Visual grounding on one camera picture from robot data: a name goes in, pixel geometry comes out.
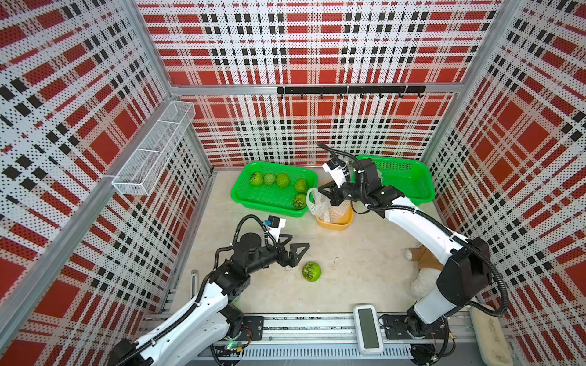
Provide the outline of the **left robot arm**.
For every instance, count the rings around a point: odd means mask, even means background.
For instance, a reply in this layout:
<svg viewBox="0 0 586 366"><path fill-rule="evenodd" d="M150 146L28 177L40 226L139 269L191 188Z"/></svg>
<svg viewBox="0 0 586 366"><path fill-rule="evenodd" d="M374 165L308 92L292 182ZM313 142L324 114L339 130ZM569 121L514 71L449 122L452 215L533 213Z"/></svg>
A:
<svg viewBox="0 0 586 366"><path fill-rule="evenodd" d="M251 275L277 263L296 267L310 245L283 234L285 220L261 220L248 214L238 223L231 244L217 249L212 270L197 294L148 334L123 339L108 357L109 365L186 365L216 342L236 339L246 328L235 298L250 285Z"/></svg>

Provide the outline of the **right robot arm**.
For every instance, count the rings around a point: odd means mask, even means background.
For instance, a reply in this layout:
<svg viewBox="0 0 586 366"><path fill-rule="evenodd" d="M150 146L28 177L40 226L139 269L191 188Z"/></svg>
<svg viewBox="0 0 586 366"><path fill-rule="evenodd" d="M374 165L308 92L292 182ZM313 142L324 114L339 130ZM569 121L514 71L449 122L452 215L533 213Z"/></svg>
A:
<svg viewBox="0 0 586 366"><path fill-rule="evenodd" d="M439 320L467 306L490 317L506 314L510 306L507 286L490 260L487 242L456 233L396 187L384 186L371 159L361 160L324 143L318 147L331 155L323 169L333 181L318 190L333 206L344 201L362 203L368 212L412 235L443 265L430 293L407 310L405 323L411 338L424 338Z"/></svg>

